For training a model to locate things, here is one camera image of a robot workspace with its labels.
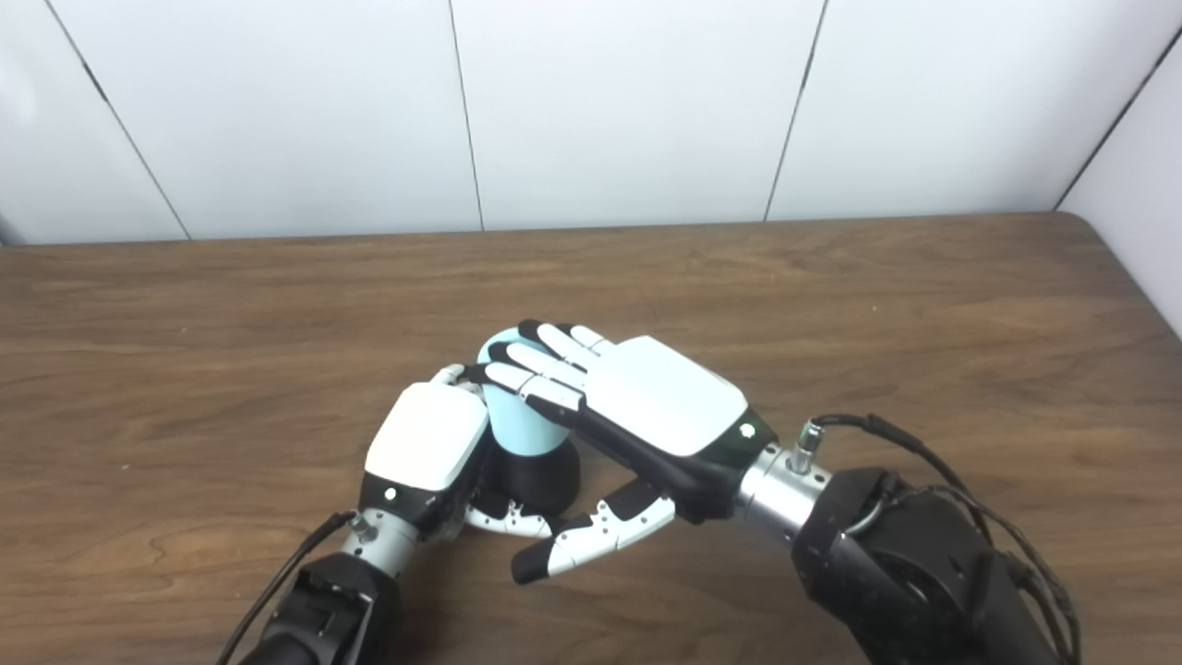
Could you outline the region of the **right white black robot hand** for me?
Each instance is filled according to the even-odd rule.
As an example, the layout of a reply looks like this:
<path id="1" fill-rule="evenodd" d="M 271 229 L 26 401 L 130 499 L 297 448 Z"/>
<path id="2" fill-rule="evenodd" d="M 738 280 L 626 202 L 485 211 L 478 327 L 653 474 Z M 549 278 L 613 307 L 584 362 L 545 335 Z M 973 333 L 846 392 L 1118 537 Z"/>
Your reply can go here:
<path id="1" fill-rule="evenodd" d="M 467 378 L 514 395 L 544 419 L 634 472 L 634 481 L 511 562 L 535 583 L 651 536 L 675 519 L 730 519 L 743 475 L 777 432 L 743 392 L 700 363 L 636 335 L 613 343 L 582 324 L 527 319 Z"/>

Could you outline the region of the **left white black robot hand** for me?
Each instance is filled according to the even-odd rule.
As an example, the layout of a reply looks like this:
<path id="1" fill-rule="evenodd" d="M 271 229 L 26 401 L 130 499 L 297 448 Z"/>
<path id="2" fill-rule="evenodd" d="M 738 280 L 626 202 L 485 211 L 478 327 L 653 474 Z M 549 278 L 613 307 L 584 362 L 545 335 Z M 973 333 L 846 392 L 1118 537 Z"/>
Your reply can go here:
<path id="1" fill-rule="evenodd" d="M 483 480 L 496 442 L 482 389 L 468 366 L 448 365 L 397 397 L 368 446 L 358 500 L 370 522 L 392 516 L 421 542 L 456 537 L 465 526 L 548 537 L 561 519 L 492 489 Z"/>

